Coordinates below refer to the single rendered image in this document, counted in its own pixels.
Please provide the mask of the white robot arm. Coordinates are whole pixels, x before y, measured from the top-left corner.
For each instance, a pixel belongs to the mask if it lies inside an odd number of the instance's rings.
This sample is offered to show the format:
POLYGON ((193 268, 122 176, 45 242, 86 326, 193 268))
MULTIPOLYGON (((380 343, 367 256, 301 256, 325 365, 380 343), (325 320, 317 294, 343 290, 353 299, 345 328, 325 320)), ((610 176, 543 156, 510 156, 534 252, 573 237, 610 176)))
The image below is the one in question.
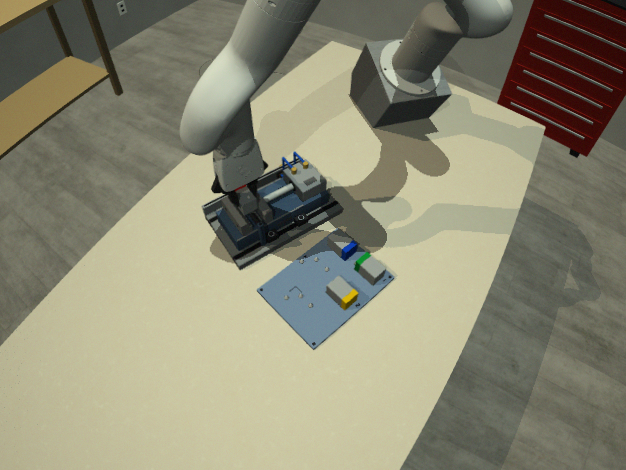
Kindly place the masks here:
MULTIPOLYGON (((218 149, 233 155, 251 147, 250 98, 279 66, 320 1, 246 1, 230 41, 186 104, 180 139, 190 153, 206 155, 218 149)), ((491 37, 513 16, 511 0, 444 2, 426 5, 404 39, 389 43, 380 54, 382 74, 403 93, 432 92, 440 81, 440 62, 460 37, 491 37)))

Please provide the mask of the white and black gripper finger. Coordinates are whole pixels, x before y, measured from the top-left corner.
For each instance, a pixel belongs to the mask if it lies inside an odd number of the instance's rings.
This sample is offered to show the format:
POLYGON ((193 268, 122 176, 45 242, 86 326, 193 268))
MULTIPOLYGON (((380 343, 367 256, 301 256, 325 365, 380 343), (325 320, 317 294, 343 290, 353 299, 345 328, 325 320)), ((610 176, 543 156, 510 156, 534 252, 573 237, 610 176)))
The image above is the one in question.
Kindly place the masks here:
MULTIPOLYGON (((268 164, 267 164, 264 160, 263 160, 263 162, 264 162, 264 168, 266 169, 266 168, 268 167, 268 164)), ((253 181, 251 181, 251 182, 249 182, 249 183, 247 183, 247 187, 248 187, 248 189, 252 192, 252 194, 253 194, 254 196, 256 196, 256 191, 257 191, 257 186, 256 186, 256 184, 258 184, 258 179, 259 179, 259 178, 255 179, 255 180, 253 180, 253 181), (255 188, 256 188, 256 189, 255 189, 255 188)), ((257 197, 257 196, 256 196, 256 197, 257 197)))
POLYGON ((235 190, 230 191, 230 192, 225 192, 222 188, 221 185, 219 183, 218 180, 218 175, 216 175, 215 180, 213 182, 213 185, 211 187, 212 192, 215 193, 222 193, 222 194, 227 194, 229 196, 229 200, 230 202, 233 204, 235 204, 237 207, 240 205, 239 204, 239 199, 238 199, 238 195, 235 192, 235 190), (234 197, 233 197, 234 196, 234 197))

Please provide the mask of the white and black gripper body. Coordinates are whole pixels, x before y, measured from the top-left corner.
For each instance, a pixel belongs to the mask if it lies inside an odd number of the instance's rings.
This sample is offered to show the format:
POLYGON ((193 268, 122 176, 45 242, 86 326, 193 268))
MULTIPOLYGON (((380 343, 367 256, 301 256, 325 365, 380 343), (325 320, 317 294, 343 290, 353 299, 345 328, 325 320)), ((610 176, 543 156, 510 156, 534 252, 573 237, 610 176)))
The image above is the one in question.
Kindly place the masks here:
POLYGON ((213 151, 213 167, 215 177, 218 175, 221 188, 225 192, 233 191, 262 176, 264 163, 256 138, 250 148, 238 154, 222 154, 218 149, 213 151))

